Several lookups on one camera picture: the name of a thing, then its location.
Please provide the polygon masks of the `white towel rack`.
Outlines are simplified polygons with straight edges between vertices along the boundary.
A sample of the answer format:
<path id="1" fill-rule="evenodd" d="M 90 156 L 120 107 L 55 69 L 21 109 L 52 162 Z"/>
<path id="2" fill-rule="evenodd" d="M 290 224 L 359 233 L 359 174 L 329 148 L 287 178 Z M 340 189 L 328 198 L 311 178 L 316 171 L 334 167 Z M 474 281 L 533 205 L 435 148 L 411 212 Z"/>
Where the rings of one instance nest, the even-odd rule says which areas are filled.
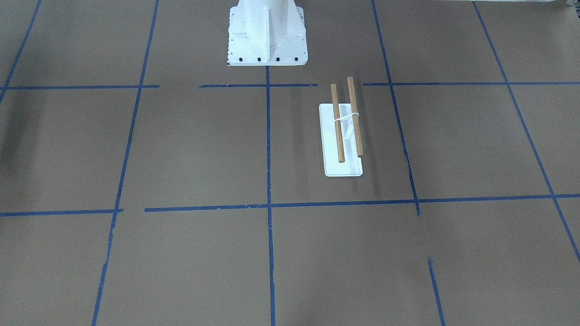
<path id="1" fill-rule="evenodd" d="M 319 122 L 324 174 L 327 177 L 363 175 L 364 147 L 361 136 L 356 87 L 347 77 L 348 103 L 340 103 L 338 89 L 331 84 L 331 103 L 319 105 Z"/>

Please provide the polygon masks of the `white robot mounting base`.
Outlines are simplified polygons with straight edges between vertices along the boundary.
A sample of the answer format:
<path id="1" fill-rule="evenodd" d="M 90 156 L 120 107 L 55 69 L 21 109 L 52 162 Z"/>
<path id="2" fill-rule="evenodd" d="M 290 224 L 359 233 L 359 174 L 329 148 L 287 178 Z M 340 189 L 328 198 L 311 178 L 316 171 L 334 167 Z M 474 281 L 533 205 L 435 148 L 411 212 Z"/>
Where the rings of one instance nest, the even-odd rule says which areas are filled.
<path id="1" fill-rule="evenodd" d="M 230 8 L 228 65 L 302 66 L 308 59 L 305 15 L 294 0 L 240 0 Z"/>

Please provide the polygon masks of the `blue tape line lengthwise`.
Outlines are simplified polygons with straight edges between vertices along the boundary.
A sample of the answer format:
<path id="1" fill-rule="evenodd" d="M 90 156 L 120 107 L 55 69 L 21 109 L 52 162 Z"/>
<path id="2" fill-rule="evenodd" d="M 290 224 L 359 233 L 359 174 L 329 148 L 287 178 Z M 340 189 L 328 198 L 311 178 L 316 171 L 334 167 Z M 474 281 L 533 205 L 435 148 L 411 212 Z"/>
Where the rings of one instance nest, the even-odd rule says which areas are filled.
<path id="1" fill-rule="evenodd" d="M 265 67 L 266 76 L 266 209 L 268 226 L 269 250 L 269 288 L 270 288 L 270 324 L 276 325 L 276 298 L 274 284 L 274 240 L 273 240 L 273 213 L 271 194 L 271 93 L 270 68 Z"/>

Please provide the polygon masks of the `blue tape line crosswise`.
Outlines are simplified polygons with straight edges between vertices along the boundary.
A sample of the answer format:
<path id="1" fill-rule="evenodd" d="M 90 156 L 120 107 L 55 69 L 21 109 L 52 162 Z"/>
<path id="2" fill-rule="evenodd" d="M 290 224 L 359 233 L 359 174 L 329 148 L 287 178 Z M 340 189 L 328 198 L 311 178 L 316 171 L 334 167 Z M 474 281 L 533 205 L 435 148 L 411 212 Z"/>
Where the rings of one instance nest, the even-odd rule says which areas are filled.
<path id="1" fill-rule="evenodd" d="M 479 201 L 518 201 L 539 199 L 568 199 L 579 198 L 578 193 L 555 194 L 555 195 L 518 195 L 518 196 L 487 196 L 487 197 L 450 197 L 450 198 L 423 198 L 423 199 L 398 199 L 398 200 L 373 200 L 373 201 L 328 201 L 328 202 L 293 202 L 293 203 L 262 203 L 240 204 L 221 206 L 176 206 L 176 207 L 149 207 L 144 212 L 188 212 L 188 211 L 212 211 L 220 209 L 266 209 L 266 208 L 294 208 L 294 207 L 324 207 L 324 206 L 388 206 L 399 204 L 423 204 L 423 203 L 446 203 L 446 202 L 479 202 Z M 57 211 L 30 211 L 30 212 L 2 212 L 1 217 L 21 216 L 58 216 L 58 215 L 97 215 L 107 213 L 120 213 L 124 209 L 73 209 Z"/>

